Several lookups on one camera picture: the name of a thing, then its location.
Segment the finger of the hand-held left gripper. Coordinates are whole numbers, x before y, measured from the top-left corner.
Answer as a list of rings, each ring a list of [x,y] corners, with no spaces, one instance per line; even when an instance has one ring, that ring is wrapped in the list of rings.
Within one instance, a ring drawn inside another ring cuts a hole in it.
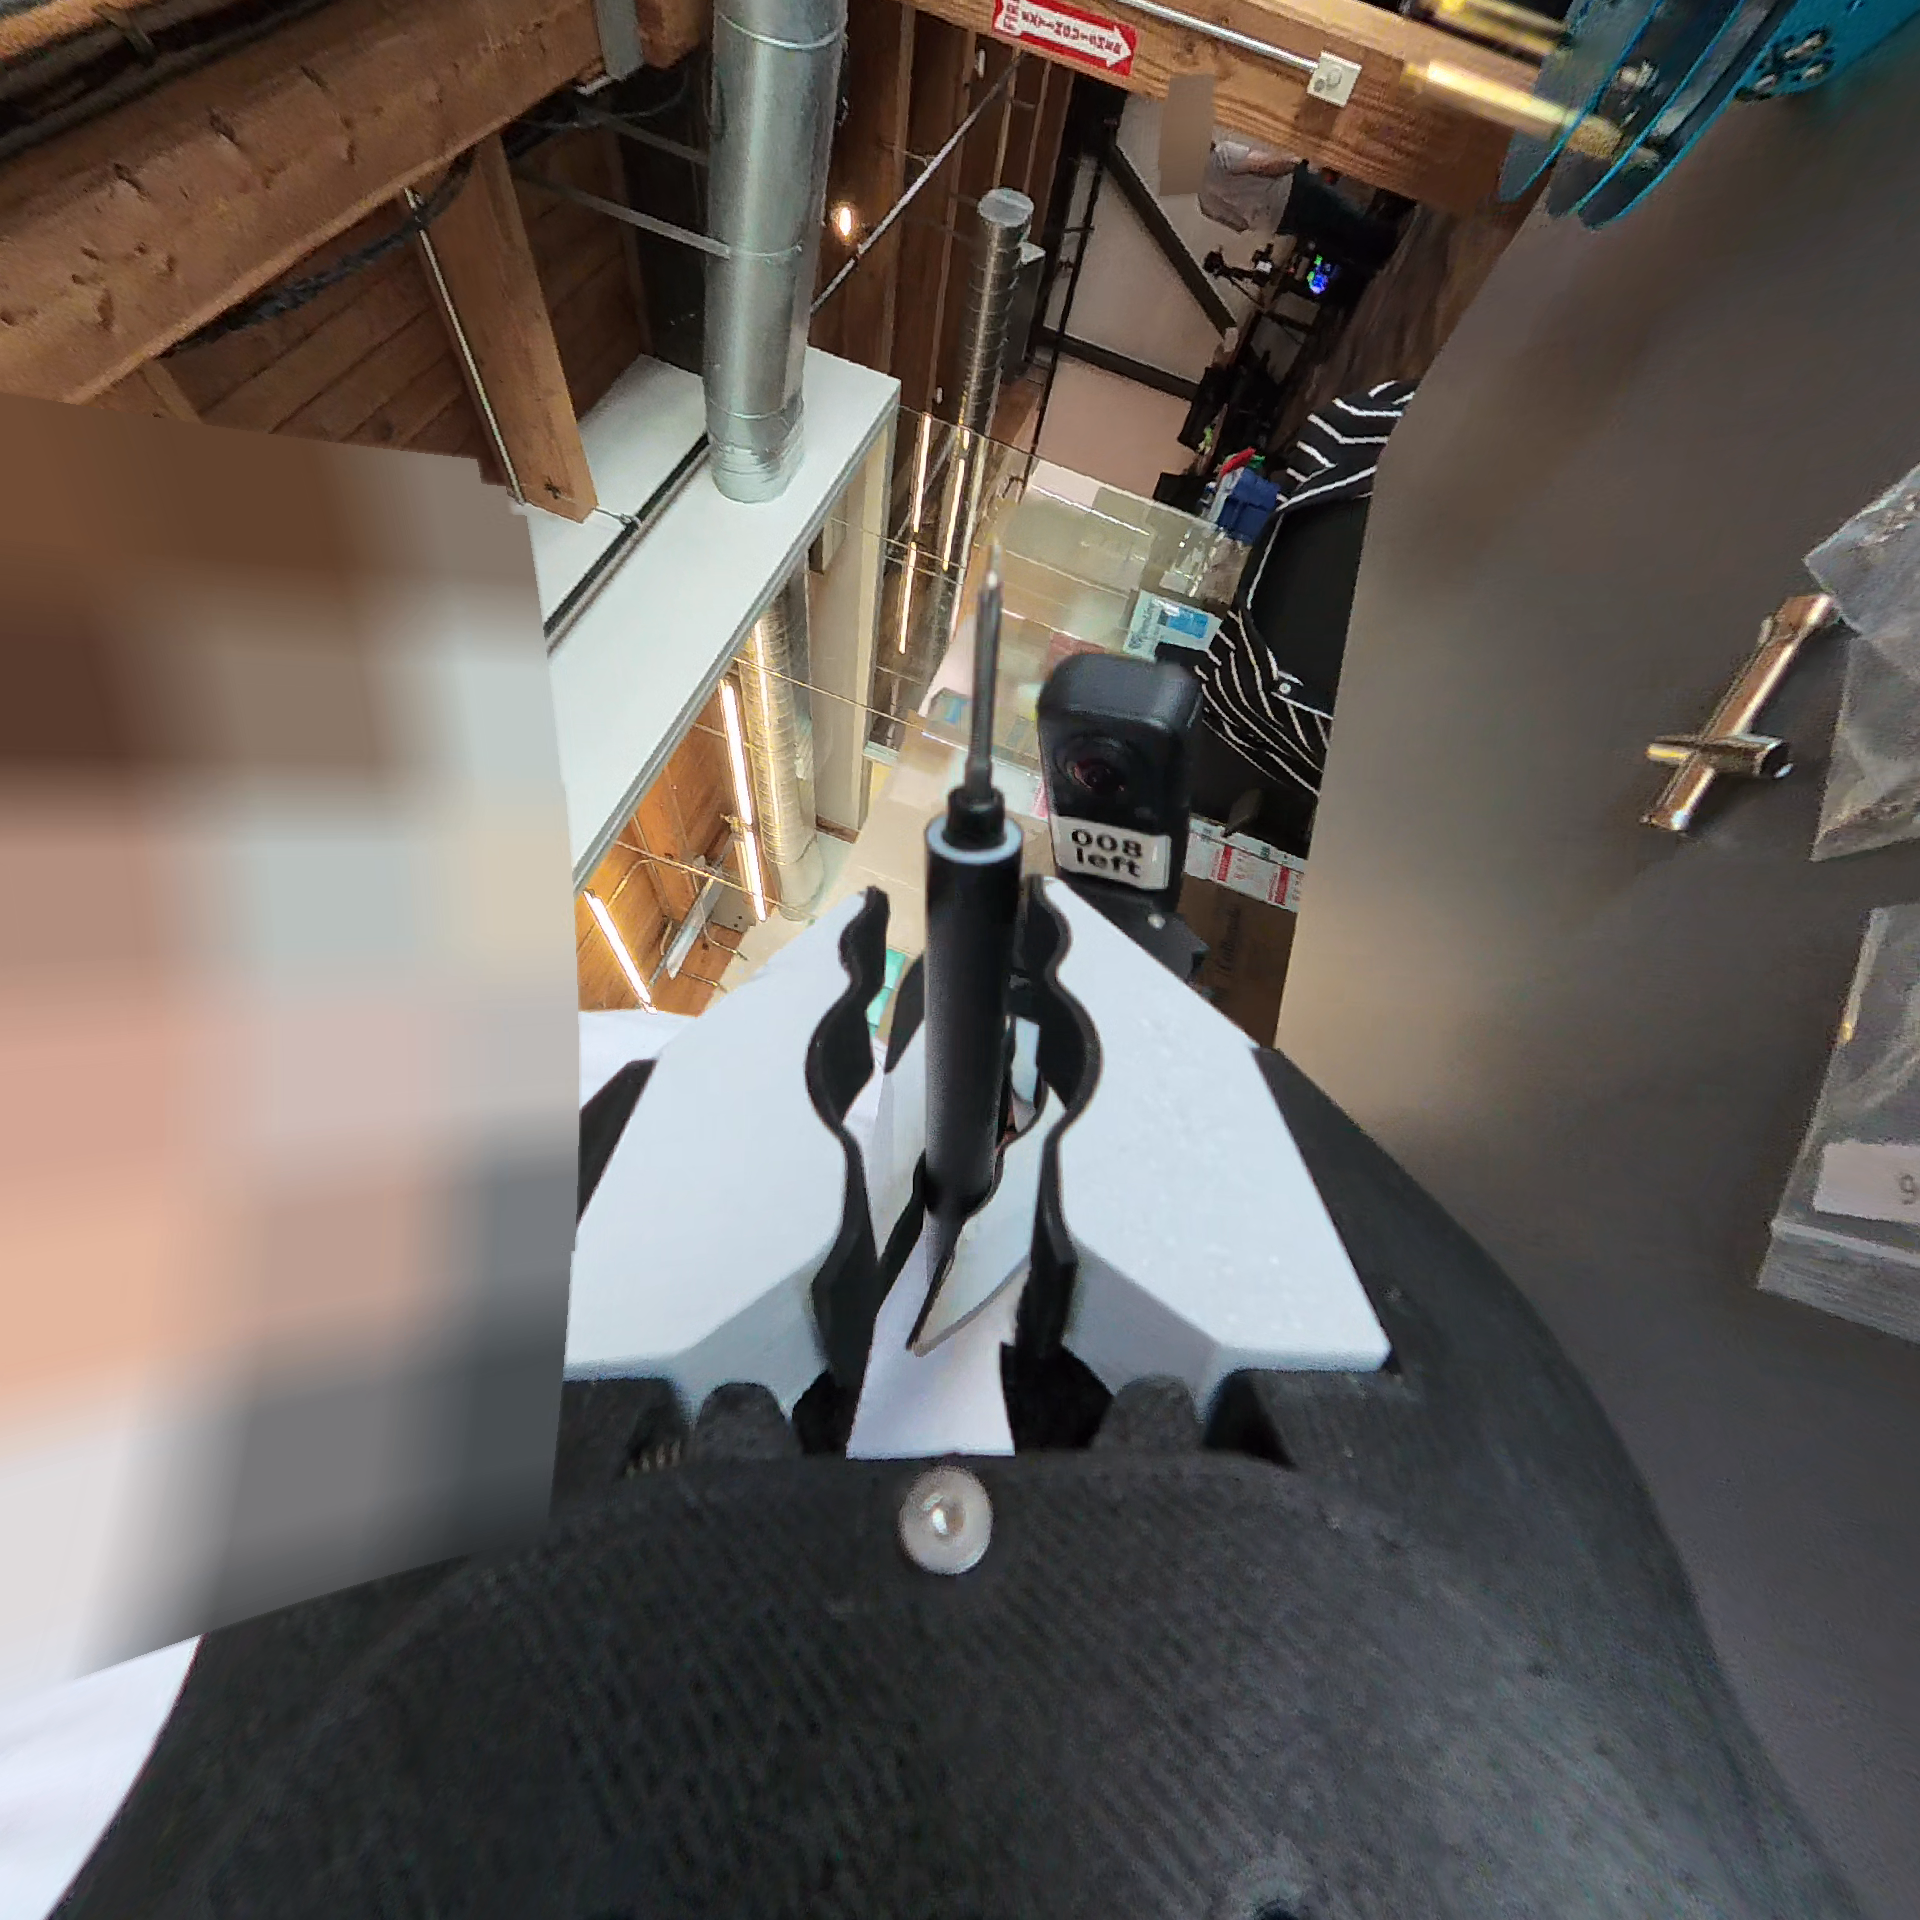
[[[968,1217],[935,1209],[922,1236],[929,1289],[907,1338],[932,1354],[1025,1281],[1038,1212],[1038,1172],[1004,1168],[992,1194]]]

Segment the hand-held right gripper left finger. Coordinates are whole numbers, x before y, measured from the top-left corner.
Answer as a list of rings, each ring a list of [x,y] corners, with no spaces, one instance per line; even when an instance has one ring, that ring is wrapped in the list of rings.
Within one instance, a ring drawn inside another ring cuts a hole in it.
[[[842,901],[655,1056],[577,1231],[571,1381],[857,1394],[888,1284],[848,1114],[888,928],[882,889]]]

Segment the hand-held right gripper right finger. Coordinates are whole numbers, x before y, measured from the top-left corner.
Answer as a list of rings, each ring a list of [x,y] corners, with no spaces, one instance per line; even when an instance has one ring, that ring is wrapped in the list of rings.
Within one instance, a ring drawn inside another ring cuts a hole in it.
[[[1033,881],[1040,1188],[1020,1354],[1106,1388],[1371,1373],[1387,1338],[1265,1055],[1062,881]]]

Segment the black white striped garment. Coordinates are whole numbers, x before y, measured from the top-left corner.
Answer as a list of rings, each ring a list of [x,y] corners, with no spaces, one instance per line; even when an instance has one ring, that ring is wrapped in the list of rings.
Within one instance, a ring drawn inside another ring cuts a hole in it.
[[[1418,379],[1328,401],[1284,448],[1283,495],[1195,668],[1192,810],[1304,858],[1328,765],[1361,551]]]

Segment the metal socket wrench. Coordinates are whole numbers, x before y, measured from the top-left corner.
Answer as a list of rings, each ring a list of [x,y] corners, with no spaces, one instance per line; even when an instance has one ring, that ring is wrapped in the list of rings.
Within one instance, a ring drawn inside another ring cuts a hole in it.
[[[1808,642],[1838,620],[1825,593],[1784,599],[1762,625],[1708,721],[1688,733],[1656,736],[1644,759],[1667,783],[1639,816],[1654,833],[1688,835],[1718,785],[1777,783],[1792,771],[1792,746],[1760,729],[1762,715]]]

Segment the wooden beam with sign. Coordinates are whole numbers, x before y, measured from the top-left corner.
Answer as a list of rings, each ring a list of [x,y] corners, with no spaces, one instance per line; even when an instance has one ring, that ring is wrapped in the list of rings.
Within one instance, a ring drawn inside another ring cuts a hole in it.
[[[1215,122],[1222,128],[1313,161],[1334,176],[1447,212],[1473,212],[1497,200],[1510,130],[1440,91],[1407,85],[1407,71],[1440,61],[1514,89],[1529,89],[1537,73],[1532,61],[1376,5],[1079,7],[1138,32],[1135,73],[1118,87],[1163,101],[1177,77],[1201,75],[1215,87]],[[1006,41],[992,34],[991,3],[918,3],[918,11]],[[1327,51],[1361,61],[1347,108],[1307,93],[1313,61]]]

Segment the red white sign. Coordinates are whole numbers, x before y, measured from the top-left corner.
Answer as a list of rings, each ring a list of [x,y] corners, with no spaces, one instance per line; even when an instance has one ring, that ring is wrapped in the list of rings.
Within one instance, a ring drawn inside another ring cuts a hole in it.
[[[1132,77],[1138,51],[1136,27],[1070,3],[994,3],[992,34],[1113,85]]]

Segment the wide wooden ceiling beam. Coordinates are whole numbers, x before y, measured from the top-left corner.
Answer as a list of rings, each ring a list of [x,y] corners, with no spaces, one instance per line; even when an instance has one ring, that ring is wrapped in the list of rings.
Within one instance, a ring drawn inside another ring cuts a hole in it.
[[[6,161],[6,394],[87,402],[577,80],[667,66],[707,3],[324,5]]]

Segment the ribbed silver ventilation duct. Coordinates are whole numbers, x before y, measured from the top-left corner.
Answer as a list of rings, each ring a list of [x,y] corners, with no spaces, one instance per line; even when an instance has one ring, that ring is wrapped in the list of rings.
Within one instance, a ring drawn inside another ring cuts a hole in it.
[[[802,922],[826,885],[814,802],[809,603],[802,567],[747,629],[735,679],[760,851],[772,869],[780,913]]]

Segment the thin silver ventilation duct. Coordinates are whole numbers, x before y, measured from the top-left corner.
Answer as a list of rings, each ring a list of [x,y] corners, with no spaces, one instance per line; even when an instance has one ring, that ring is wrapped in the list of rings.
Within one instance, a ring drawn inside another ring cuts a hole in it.
[[[976,202],[976,234],[951,419],[964,443],[986,442],[1000,408],[1009,353],[1025,349],[1032,329],[1044,250],[1028,236],[1035,204],[1014,186],[998,186]]]

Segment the large silver ventilation duct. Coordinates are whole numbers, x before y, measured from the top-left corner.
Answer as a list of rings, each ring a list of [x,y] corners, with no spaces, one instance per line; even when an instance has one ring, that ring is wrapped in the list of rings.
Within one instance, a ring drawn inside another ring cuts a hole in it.
[[[806,303],[846,15],[721,3],[712,18],[704,431],[719,491],[778,498],[800,465]]]

